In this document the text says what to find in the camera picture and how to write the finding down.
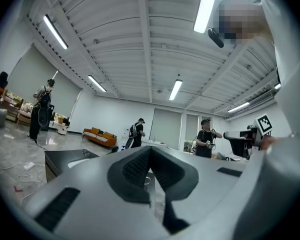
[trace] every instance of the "marble floor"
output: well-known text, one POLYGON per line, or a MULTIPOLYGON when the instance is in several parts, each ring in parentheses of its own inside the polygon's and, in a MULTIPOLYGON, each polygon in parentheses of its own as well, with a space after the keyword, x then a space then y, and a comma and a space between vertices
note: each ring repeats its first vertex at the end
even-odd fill
MULTIPOLYGON (((5 121, 0 128, 0 190, 11 202, 23 206, 32 194, 47 184, 45 170, 45 153, 48 151, 87 149, 102 157, 110 150, 98 145, 79 134, 60 135, 54 129, 41 131, 37 142, 28 139, 29 125, 17 125, 5 121), (27 162, 35 166, 24 171, 27 162)), ((162 222, 165 209, 165 193, 155 179, 155 216, 162 222)))

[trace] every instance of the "backpack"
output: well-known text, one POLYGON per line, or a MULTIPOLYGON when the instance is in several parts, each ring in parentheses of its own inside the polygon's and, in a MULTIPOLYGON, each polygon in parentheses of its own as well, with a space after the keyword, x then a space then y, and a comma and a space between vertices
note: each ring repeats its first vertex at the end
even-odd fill
POLYGON ((141 125, 141 123, 138 122, 136 125, 133 124, 130 127, 129 138, 135 138, 135 137, 137 137, 137 135, 138 135, 139 132, 137 132, 137 128, 136 127, 139 126, 139 125, 141 125))
POLYGON ((51 90, 47 91, 46 87, 44 86, 44 91, 41 93, 39 99, 38 99, 38 104, 40 108, 42 109, 48 109, 50 106, 51 102, 51 90))

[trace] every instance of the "cushion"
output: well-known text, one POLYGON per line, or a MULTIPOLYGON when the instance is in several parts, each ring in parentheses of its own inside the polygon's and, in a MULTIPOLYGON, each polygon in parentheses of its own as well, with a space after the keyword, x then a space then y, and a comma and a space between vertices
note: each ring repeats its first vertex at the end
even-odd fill
POLYGON ((93 134, 93 133, 91 133, 91 132, 87 132, 87 131, 85 131, 84 133, 83 133, 83 135, 87 135, 87 136, 90 136, 90 137, 92 137, 92 138, 95 138, 97 135, 95 135, 95 134, 93 134))
POLYGON ((115 135, 114 135, 114 134, 111 134, 111 133, 109 133, 109 132, 106 131, 106 132, 104 133, 104 136, 105 136, 105 137, 108 137, 108 138, 113 138, 115 135))
POLYGON ((97 128, 92 127, 92 129, 91 129, 90 132, 91 132, 92 134, 97 135, 97 134, 99 133, 99 131, 100 131, 100 129, 97 129, 97 128))
POLYGON ((31 118, 30 112, 24 112, 23 110, 19 110, 18 112, 19 112, 19 114, 23 115, 24 117, 31 118))
POLYGON ((105 137, 96 136, 96 139, 102 142, 107 142, 108 140, 105 137))

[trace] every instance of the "sofa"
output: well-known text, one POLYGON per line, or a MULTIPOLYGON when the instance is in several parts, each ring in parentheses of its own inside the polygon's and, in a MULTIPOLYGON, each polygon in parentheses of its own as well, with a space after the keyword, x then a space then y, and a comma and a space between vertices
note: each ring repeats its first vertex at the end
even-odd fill
POLYGON ((100 129, 92 127, 92 129, 84 129, 82 138, 86 137, 88 140, 96 142, 100 145, 111 147, 115 146, 117 143, 117 136, 109 132, 101 133, 100 129))

